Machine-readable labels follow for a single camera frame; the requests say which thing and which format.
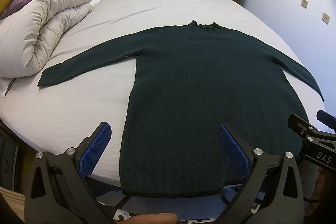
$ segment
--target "dark green sweater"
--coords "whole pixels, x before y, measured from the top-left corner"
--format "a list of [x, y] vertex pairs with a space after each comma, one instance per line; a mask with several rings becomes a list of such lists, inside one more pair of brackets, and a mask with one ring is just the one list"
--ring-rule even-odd
[[137, 60], [135, 83], [120, 150], [120, 182], [130, 195], [211, 195], [238, 179], [217, 141], [223, 122], [253, 148], [297, 155], [301, 139], [287, 119], [308, 117], [282, 68], [321, 95], [309, 71], [275, 48], [194, 21], [106, 41], [47, 68], [38, 86], [130, 57]]

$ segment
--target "bed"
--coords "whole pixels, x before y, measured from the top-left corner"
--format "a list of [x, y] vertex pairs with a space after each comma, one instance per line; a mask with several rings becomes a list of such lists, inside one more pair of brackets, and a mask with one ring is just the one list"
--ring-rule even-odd
[[[44, 69], [107, 40], [153, 27], [216, 22], [256, 37], [301, 64], [288, 45], [261, 20], [231, 0], [103, 0], [80, 23], [64, 33]], [[17, 78], [0, 98], [1, 120], [38, 151], [63, 153], [76, 147], [101, 121], [112, 127], [112, 139], [92, 178], [120, 186], [119, 153], [136, 60], [129, 59], [85, 73], [70, 81], [38, 88], [41, 72]], [[316, 113], [324, 110], [320, 95], [284, 71], [310, 123], [326, 126]]]

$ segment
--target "electrical outlet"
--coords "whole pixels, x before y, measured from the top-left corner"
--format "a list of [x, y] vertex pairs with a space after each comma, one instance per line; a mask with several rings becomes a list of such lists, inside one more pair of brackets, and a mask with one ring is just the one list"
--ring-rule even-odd
[[329, 24], [330, 16], [328, 16], [326, 13], [323, 13], [322, 20], [323, 20], [325, 23]]
[[307, 9], [308, 1], [307, 0], [302, 0], [301, 5]]

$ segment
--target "silver bolt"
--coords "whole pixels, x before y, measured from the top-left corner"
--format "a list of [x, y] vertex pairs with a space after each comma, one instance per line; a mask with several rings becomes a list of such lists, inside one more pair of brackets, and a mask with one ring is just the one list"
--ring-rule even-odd
[[74, 148], [71, 147], [71, 148], [67, 149], [67, 154], [68, 155], [72, 155], [73, 153], [75, 153], [75, 149]]
[[288, 151], [286, 152], [286, 157], [291, 159], [293, 157], [293, 154]]
[[256, 148], [254, 150], [254, 153], [256, 153], [257, 155], [261, 155], [263, 153], [263, 151], [260, 148]]
[[42, 158], [42, 157], [43, 157], [43, 152], [38, 152], [38, 153], [36, 154], [36, 157], [37, 157], [38, 159]]

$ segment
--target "white comforter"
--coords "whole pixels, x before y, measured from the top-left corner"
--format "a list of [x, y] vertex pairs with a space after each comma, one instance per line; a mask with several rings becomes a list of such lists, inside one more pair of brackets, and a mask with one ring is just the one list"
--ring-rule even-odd
[[0, 94], [43, 69], [61, 35], [92, 12], [92, 0], [33, 0], [0, 20]]

